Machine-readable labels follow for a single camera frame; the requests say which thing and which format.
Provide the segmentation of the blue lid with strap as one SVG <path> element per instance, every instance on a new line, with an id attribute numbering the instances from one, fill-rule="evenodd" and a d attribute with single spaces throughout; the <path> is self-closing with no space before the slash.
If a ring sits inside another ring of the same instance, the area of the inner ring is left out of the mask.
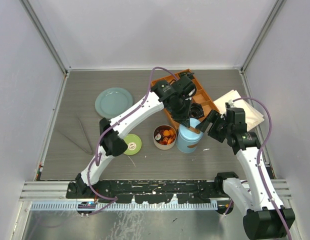
<path id="1" fill-rule="evenodd" d="M 194 129 L 198 124 L 200 124 L 200 121 L 196 118 L 190 118 L 189 122 L 190 127 Z M 190 128 L 187 128 L 182 124 L 179 125 L 178 133 L 183 139 L 187 141 L 197 141 L 200 140 L 203 136 L 203 132 L 194 132 Z"/>

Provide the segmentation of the blue cylindrical lunch container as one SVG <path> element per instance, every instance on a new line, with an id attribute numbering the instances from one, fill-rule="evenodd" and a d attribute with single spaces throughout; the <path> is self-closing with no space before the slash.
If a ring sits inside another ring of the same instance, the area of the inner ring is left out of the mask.
<path id="1" fill-rule="evenodd" d="M 203 137 L 203 132 L 199 133 L 192 131 L 190 128 L 180 124 L 178 127 L 177 148 L 183 153 L 192 153 Z"/>

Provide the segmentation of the pile of food pieces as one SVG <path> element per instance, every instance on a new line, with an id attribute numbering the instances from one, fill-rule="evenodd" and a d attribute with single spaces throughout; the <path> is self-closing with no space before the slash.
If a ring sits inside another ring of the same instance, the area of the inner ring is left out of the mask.
<path id="1" fill-rule="evenodd" d="M 168 126 L 161 126 L 154 132 L 154 139 L 160 145 L 170 145 L 176 139 L 176 133 Z"/>

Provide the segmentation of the grey-blue plate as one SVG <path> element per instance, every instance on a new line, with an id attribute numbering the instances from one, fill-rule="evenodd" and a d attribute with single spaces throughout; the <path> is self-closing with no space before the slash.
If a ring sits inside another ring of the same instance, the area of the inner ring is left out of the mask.
<path id="1" fill-rule="evenodd" d="M 103 118 L 112 119 L 133 106 L 132 94 L 121 87 L 111 87 L 101 92 L 94 103 L 95 111 Z"/>

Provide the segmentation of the metal tongs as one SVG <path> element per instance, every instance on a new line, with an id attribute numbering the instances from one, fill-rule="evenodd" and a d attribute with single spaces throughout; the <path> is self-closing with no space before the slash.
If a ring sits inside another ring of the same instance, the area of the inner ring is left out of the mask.
<path id="1" fill-rule="evenodd" d="M 55 131 L 65 140 L 74 145 L 87 155 L 93 154 L 93 148 L 81 118 L 76 115 L 74 120 L 66 123 L 58 123 Z"/>

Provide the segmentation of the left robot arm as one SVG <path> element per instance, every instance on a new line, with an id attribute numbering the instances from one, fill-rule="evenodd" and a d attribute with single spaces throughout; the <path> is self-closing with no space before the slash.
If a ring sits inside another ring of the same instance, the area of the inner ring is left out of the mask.
<path id="1" fill-rule="evenodd" d="M 77 193 L 83 198 L 94 195 L 95 184 L 107 165 L 128 149 L 124 138 L 153 114 L 167 109 L 175 122 L 190 127 L 190 109 L 196 91 L 195 84 L 187 76 L 173 83 L 161 80 L 124 113 L 112 119 L 102 119 L 95 155 L 85 170 L 76 176 Z"/>

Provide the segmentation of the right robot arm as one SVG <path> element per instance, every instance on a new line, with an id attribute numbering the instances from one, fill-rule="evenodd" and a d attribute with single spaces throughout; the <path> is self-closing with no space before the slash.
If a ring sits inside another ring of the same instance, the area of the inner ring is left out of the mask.
<path id="1" fill-rule="evenodd" d="M 225 114 L 211 110 L 195 127 L 208 136 L 227 144 L 240 162 L 249 189 L 245 189 L 234 172 L 220 172 L 214 179 L 214 191 L 229 196 L 240 210 L 243 228 L 250 240 L 291 239 L 290 228 L 296 217 L 286 208 L 268 175 L 262 157 L 262 146 L 255 132 L 247 130 L 242 108 L 231 107 Z"/>

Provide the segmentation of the rolled black tie right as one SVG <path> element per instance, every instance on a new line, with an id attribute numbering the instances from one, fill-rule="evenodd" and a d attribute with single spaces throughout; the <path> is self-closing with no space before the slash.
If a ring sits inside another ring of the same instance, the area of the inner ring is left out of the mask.
<path id="1" fill-rule="evenodd" d="M 195 102 L 191 104 L 189 114 L 192 118 L 195 119 L 200 119 L 205 116 L 202 105 Z"/>

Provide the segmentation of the orange wooden compartment tray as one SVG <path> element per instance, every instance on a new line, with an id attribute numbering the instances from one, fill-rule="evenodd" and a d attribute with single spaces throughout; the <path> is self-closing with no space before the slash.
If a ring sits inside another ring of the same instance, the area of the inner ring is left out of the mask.
<path id="1" fill-rule="evenodd" d="M 179 73 L 181 72 L 193 72 L 190 69 L 185 69 L 183 71 L 177 72 L 174 75 L 180 79 Z M 212 98 L 208 95 L 208 93 L 206 92 L 206 90 L 204 89 L 204 87 L 202 86 L 202 84 L 200 83 L 200 81 L 198 80 L 198 78 L 194 76 L 194 79 L 192 79 L 191 81 L 195 84 L 196 86 L 196 94 L 192 97 L 192 103 L 197 103 L 197 104 L 201 104 L 203 111 L 204 111 L 204 117 L 198 119 L 200 122 L 202 122 L 205 117 L 210 113 L 211 110 L 215 110 L 217 112 L 219 112 L 218 108 L 216 107 L 216 105 L 214 104 L 214 101 L 212 100 Z M 172 84 L 172 81 L 175 81 L 175 78 L 169 74 L 168 76 L 165 77 L 161 77 L 161 78 L 157 78 L 155 80 L 152 80 L 151 82 L 151 87 L 153 87 L 157 82 L 165 80 L 168 83 Z M 170 123 L 170 125 L 178 131 L 179 125 L 177 122 L 172 121 L 171 115 L 170 113 L 167 111 L 167 109 L 163 110 L 165 115 L 168 118 L 168 121 Z"/>

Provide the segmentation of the silver metal bowl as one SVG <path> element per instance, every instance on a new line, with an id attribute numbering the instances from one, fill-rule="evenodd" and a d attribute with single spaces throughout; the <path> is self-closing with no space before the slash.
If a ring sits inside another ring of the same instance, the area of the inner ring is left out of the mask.
<path id="1" fill-rule="evenodd" d="M 155 138 L 154 138 L 155 130 L 156 130 L 157 128 L 163 127 L 163 126 L 172 128 L 173 131 L 176 133 L 176 138 L 175 138 L 174 142 L 173 142 L 172 144 L 170 144 L 170 145 L 161 145 L 161 144 L 159 144 L 158 142 L 156 142 L 156 140 L 155 140 Z M 157 128 L 156 128 L 156 129 L 154 130 L 154 132 L 153 132 L 153 142 L 154 142 L 155 146 L 156 146 L 157 148 L 159 148 L 160 150 L 169 150 L 169 149 L 171 149 L 171 148 L 175 145 L 175 142 L 176 142 L 176 139 L 177 139 L 177 132 L 176 132 L 176 130 L 175 130 L 172 126 L 170 126 L 170 125 L 160 125 L 160 126 L 158 126 Z"/>

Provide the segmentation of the white folded cloth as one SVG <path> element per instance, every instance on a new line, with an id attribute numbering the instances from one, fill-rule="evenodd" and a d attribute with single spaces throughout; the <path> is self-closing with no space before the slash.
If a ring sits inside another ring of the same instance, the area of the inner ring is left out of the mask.
<path id="1" fill-rule="evenodd" d="M 241 108 L 245 112 L 245 122 L 247 124 L 247 131 L 251 131 L 264 121 L 264 116 L 257 111 L 253 106 L 243 99 L 234 101 L 241 98 L 237 90 L 231 90 L 219 97 L 213 103 L 218 108 L 221 114 L 226 114 L 227 104 L 232 108 Z"/>

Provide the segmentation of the rolled dark tie top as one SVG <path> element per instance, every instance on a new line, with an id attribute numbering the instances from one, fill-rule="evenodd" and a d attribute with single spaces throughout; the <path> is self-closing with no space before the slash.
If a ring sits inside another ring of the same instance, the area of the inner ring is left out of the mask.
<path id="1" fill-rule="evenodd" d="M 183 77 L 183 76 L 187 76 L 190 80 L 193 80 L 195 77 L 194 77 L 194 72 L 189 72 L 189 71 L 183 71 L 183 72 L 180 72 L 179 74 L 179 77 Z"/>

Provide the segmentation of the green round lid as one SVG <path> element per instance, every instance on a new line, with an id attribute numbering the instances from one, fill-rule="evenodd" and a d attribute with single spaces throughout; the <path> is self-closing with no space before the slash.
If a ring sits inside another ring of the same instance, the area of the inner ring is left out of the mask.
<path id="1" fill-rule="evenodd" d="M 125 155 L 128 155 L 128 156 L 135 155 L 142 148 L 142 140 L 136 134 L 128 134 L 124 138 L 124 141 L 127 144 L 127 149 L 124 152 Z"/>

